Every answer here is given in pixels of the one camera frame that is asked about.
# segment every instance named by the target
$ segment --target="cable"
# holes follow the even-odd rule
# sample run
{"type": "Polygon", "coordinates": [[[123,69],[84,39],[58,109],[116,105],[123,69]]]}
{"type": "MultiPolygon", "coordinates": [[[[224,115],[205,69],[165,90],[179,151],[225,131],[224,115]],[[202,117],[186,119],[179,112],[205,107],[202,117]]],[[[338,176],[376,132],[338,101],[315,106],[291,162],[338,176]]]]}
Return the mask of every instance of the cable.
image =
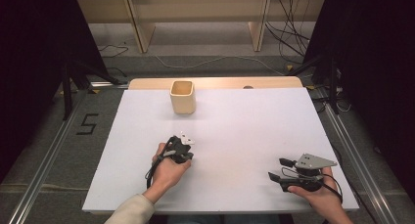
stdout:
{"type": "Polygon", "coordinates": [[[310,74],[310,75],[305,75],[305,76],[298,76],[298,78],[303,79],[303,78],[310,77],[310,76],[312,76],[312,75],[313,75],[313,74],[310,74]]]}
{"type": "Polygon", "coordinates": [[[297,31],[296,31],[296,27],[294,26],[294,14],[293,14],[293,0],[290,0],[290,12],[288,13],[287,12],[287,10],[286,10],[286,8],[285,8],[285,6],[284,6],[284,4],[283,4],[283,2],[282,2],[282,0],[279,0],[279,2],[280,2],[280,4],[281,4],[281,7],[283,8],[283,11],[284,11],[284,13],[285,13],[285,15],[286,15],[286,17],[287,17],[287,21],[286,21],[286,26],[285,27],[289,27],[292,31],[293,31],[293,33],[296,35],[296,40],[297,40],[297,43],[298,43],[298,45],[299,45],[299,48],[300,48],[300,52],[301,52],[301,54],[304,56],[304,53],[303,53],[303,51],[302,51],[302,48],[301,48],[301,45],[300,45],[300,43],[303,45],[303,43],[302,43],[302,40],[300,40],[300,42],[299,42],[299,40],[298,40],[298,37],[297,37],[297,34],[299,34],[297,31]]]}
{"type": "Polygon", "coordinates": [[[301,34],[295,34],[295,33],[290,32],[290,31],[285,31],[285,30],[279,29],[279,28],[277,28],[277,27],[273,26],[270,22],[267,22],[267,24],[268,24],[270,27],[272,27],[272,29],[274,29],[274,30],[281,31],[281,32],[285,32],[285,33],[292,34],[292,35],[296,35],[296,36],[299,36],[299,37],[301,37],[301,38],[303,38],[303,39],[306,39],[306,40],[309,40],[309,39],[310,39],[310,38],[305,37],[305,36],[303,36],[303,35],[301,35],[301,34]]]}
{"type": "Polygon", "coordinates": [[[326,105],[327,105],[327,102],[324,102],[323,107],[320,110],[318,110],[317,113],[321,113],[321,112],[325,111],[326,110],[326,105]]]}
{"type": "Polygon", "coordinates": [[[323,176],[327,176],[327,177],[330,177],[330,178],[332,178],[333,179],[333,181],[335,181],[335,183],[336,183],[336,185],[338,186],[338,188],[339,188],[339,191],[337,192],[335,189],[333,189],[333,188],[331,188],[330,186],[328,186],[327,184],[325,184],[324,182],[321,182],[319,179],[317,179],[316,178],[316,176],[306,176],[306,175],[303,175],[303,174],[301,174],[301,173],[298,173],[297,171],[294,171],[293,169],[289,169],[289,168],[286,168],[286,167],[282,167],[281,168],[281,172],[282,172],[282,174],[284,175],[284,176],[286,176],[286,177],[290,177],[290,178],[297,178],[297,177],[294,177],[294,176],[290,176],[290,175],[287,175],[285,172],[284,172],[284,170],[289,170],[290,172],[293,172],[293,173],[295,173],[295,174],[297,174],[298,176],[299,176],[299,178],[301,179],[301,180],[307,180],[307,181],[314,181],[314,182],[317,182],[318,184],[320,184],[321,186],[323,186],[323,187],[325,187],[326,189],[328,189],[329,191],[331,191],[332,193],[334,193],[339,199],[340,199],[340,202],[341,203],[343,203],[343,191],[342,191],[342,188],[341,188],[341,186],[340,186],[340,184],[339,184],[339,182],[333,177],[333,176],[330,176],[330,175],[328,175],[328,174],[324,174],[324,173],[322,173],[321,175],[323,175],[323,176]]]}
{"type": "Polygon", "coordinates": [[[308,6],[310,5],[310,1],[311,1],[311,0],[308,0],[308,1],[307,1],[307,6],[305,7],[304,14],[302,14],[302,22],[301,22],[301,25],[300,25],[300,34],[302,34],[302,25],[304,24],[305,14],[307,14],[307,11],[308,11],[308,6]]]}
{"type": "Polygon", "coordinates": [[[174,136],[170,137],[168,139],[168,141],[165,143],[164,148],[162,149],[161,153],[157,155],[157,159],[156,161],[153,162],[152,167],[150,168],[150,170],[147,172],[145,178],[147,179],[147,189],[149,189],[152,186],[152,180],[153,180],[153,175],[156,172],[157,167],[159,166],[159,164],[162,162],[162,160],[164,159],[164,153],[167,150],[167,147],[170,145],[170,143],[174,140],[174,136]]]}
{"type": "Polygon", "coordinates": [[[126,52],[128,50],[128,47],[126,47],[126,46],[106,45],[104,48],[99,49],[99,51],[104,51],[104,50],[106,50],[109,47],[115,47],[117,49],[121,48],[121,49],[124,49],[124,50],[121,51],[121,52],[119,52],[119,53],[117,53],[116,55],[113,55],[113,56],[103,56],[103,58],[113,58],[113,57],[116,57],[116,56],[118,56],[118,55],[120,55],[120,54],[122,54],[122,53],[124,53],[124,52],[126,52]]]}
{"type": "MultiPolygon", "coordinates": [[[[268,29],[269,32],[271,32],[272,36],[274,36],[275,39],[277,39],[280,44],[283,43],[284,45],[288,46],[290,49],[292,49],[293,51],[295,51],[297,54],[299,54],[300,56],[304,56],[304,54],[302,54],[300,51],[296,50],[296,48],[294,48],[293,46],[291,46],[290,44],[288,44],[286,41],[284,41],[281,37],[278,37],[269,27],[268,24],[265,24],[265,27],[268,29]]],[[[284,55],[282,54],[282,50],[280,49],[280,55],[281,57],[284,57],[284,55]]]]}
{"type": "Polygon", "coordinates": [[[342,112],[348,112],[351,109],[351,104],[349,104],[347,108],[339,105],[339,102],[336,102],[336,105],[337,105],[338,109],[342,112]]]}
{"type": "Polygon", "coordinates": [[[121,69],[119,69],[119,68],[116,68],[116,67],[108,67],[107,69],[116,69],[116,70],[118,70],[119,72],[121,72],[121,74],[122,74],[122,76],[124,76],[124,77],[128,77],[121,69]]]}
{"type": "Polygon", "coordinates": [[[155,56],[155,58],[158,59],[162,65],[164,65],[165,67],[169,67],[169,68],[195,68],[195,67],[200,67],[202,65],[205,65],[205,64],[208,64],[208,63],[212,63],[212,62],[215,62],[215,61],[223,60],[223,59],[236,58],[236,59],[250,60],[250,61],[258,62],[258,63],[262,64],[263,66],[265,66],[266,68],[268,68],[268,69],[276,72],[277,74],[284,75],[283,73],[281,73],[281,72],[279,72],[279,71],[277,71],[277,70],[269,67],[267,64],[265,64],[264,62],[262,62],[260,60],[252,59],[252,58],[247,58],[247,57],[242,57],[242,56],[223,56],[223,57],[219,57],[219,58],[216,58],[216,59],[213,59],[213,60],[201,62],[201,63],[199,63],[197,65],[188,66],[188,67],[170,66],[170,65],[167,65],[165,62],[163,62],[159,56],[155,56]]]}

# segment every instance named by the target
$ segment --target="white sleeve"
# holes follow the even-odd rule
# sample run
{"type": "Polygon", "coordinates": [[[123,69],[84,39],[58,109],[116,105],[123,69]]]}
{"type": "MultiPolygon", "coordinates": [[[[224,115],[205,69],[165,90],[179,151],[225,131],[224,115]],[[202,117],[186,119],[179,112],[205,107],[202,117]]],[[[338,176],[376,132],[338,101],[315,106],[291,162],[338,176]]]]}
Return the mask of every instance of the white sleeve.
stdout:
{"type": "Polygon", "coordinates": [[[154,205],[143,195],[135,195],[123,202],[106,224],[144,224],[155,212],[154,205]]]}

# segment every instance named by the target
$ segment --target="hand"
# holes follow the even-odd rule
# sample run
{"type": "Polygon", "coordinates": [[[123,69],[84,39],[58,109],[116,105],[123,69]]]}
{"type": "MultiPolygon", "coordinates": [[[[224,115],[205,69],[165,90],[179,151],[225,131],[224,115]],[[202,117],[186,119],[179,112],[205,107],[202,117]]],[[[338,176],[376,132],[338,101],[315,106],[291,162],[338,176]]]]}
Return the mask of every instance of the hand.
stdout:
{"type": "MultiPolygon", "coordinates": [[[[160,143],[156,154],[153,156],[153,162],[157,160],[157,156],[162,152],[165,143],[160,143]]],[[[186,170],[191,166],[188,159],[184,163],[176,163],[171,158],[166,157],[162,160],[153,175],[152,186],[143,193],[150,202],[156,203],[164,193],[175,186],[186,170]]]]}
{"type": "MultiPolygon", "coordinates": [[[[322,173],[333,176],[330,167],[323,168],[322,173]]],[[[331,177],[324,176],[323,181],[327,186],[337,191],[336,183],[331,177]]],[[[309,192],[301,187],[290,186],[288,191],[308,200],[317,213],[330,223],[352,223],[343,210],[340,199],[327,188],[321,187],[318,191],[309,192]]]]}

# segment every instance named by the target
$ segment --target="white tabletop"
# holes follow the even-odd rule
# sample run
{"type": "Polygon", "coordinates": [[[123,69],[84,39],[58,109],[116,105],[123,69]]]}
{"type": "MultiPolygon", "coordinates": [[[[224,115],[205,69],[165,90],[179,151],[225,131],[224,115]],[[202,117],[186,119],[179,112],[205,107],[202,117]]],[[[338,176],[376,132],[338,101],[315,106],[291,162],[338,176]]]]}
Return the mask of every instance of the white tabletop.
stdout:
{"type": "MultiPolygon", "coordinates": [[[[196,90],[197,109],[173,112],[168,90],[126,90],[84,211],[114,211],[146,190],[145,174],[159,142],[180,131],[195,140],[192,167],[156,204],[156,213],[288,213],[311,210],[283,193],[280,157],[304,153],[337,161],[304,88],[196,90]]],[[[342,170],[344,208],[358,209],[342,170]]]]}

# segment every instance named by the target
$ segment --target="handheld controller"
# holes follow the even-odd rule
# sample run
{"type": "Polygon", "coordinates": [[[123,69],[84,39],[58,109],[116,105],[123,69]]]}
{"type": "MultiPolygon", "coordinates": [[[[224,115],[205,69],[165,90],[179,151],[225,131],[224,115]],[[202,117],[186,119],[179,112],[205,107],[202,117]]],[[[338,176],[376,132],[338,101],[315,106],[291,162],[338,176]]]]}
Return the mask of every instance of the handheld controller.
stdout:
{"type": "Polygon", "coordinates": [[[145,178],[147,179],[147,188],[150,188],[152,184],[153,175],[156,172],[157,167],[162,162],[165,157],[170,157],[176,163],[184,163],[188,159],[193,158],[193,154],[189,153],[191,147],[190,145],[195,144],[193,140],[186,137],[183,132],[180,134],[180,138],[177,136],[172,136],[165,143],[162,152],[157,155],[156,161],[153,162],[152,167],[149,172],[147,172],[145,178]]]}
{"type": "Polygon", "coordinates": [[[319,190],[323,184],[323,175],[320,169],[323,167],[336,166],[337,163],[326,158],[304,154],[299,161],[280,158],[283,166],[294,167],[298,177],[281,178],[280,176],[268,172],[269,179],[281,185],[283,192],[288,192],[290,186],[302,187],[309,192],[319,190]]]}

